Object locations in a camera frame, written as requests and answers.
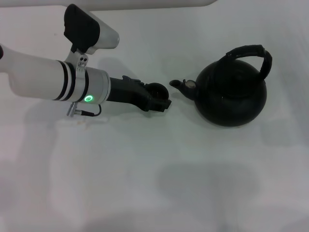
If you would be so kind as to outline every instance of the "black stripe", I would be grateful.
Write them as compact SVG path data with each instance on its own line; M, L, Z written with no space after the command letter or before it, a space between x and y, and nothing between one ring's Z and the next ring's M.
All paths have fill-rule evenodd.
M64 73L64 80L63 80L63 87L62 87L62 91L60 92L59 96L54 99L54 101L58 101L59 99L61 99L64 95L64 93L66 92L67 90L67 87L68 87L68 70L67 70L67 67L66 65L60 61L60 60L57 60L59 61L59 63L61 64L62 68L63 68L63 73Z
M85 72L85 88L84 88L82 96L76 102L80 102L84 99L84 97L86 96L86 94L88 92L88 87L89 87L89 76L88 76L88 72L86 70L86 72Z
M74 89L75 89L75 80L76 80L76 73L75 73L75 69L74 69L73 65L71 63L68 63L68 62L65 62L65 63L70 68L72 81L71 81L71 87L70 87L70 90L68 92L68 95L63 99L63 101L66 101L67 99L69 99L72 96Z

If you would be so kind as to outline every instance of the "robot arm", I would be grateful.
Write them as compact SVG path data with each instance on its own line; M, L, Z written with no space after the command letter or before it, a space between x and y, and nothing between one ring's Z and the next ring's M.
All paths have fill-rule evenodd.
M87 54L118 46L116 31L73 4L66 9L64 21L64 35L72 42L65 61L18 53L0 44L0 72L8 73L16 95L72 102L70 116L82 114L76 109L79 102L124 102L144 111L168 109L171 101L163 85L144 84L127 76L110 78L103 70L87 67Z

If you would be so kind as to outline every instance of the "green led light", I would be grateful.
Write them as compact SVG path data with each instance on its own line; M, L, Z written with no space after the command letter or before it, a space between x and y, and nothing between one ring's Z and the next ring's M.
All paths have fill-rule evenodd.
M84 98L84 101L85 102L89 102L89 101L92 101L93 100L93 97L91 95L88 95Z

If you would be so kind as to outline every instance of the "metal bracket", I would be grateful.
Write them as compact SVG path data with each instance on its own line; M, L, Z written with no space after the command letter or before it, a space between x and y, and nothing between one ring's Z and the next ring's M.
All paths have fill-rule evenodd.
M75 53L70 51L66 59L66 62L71 63L75 67L75 87L83 87L85 85L85 72L88 60L88 56L78 49ZM72 102L69 107L67 116L73 117L74 115L81 115L82 112L80 110L77 110L77 104L78 102Z

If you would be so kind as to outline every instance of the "kettle lid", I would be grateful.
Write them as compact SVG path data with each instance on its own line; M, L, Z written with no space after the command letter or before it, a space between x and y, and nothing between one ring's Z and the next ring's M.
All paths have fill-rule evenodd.
M241 57L263 57L261 71L252 65L236 60ZM272 56L262 45L249 45L235 48L221 58L213 70L215 86L229 97L246 97L251 95L269 74L272 65Z

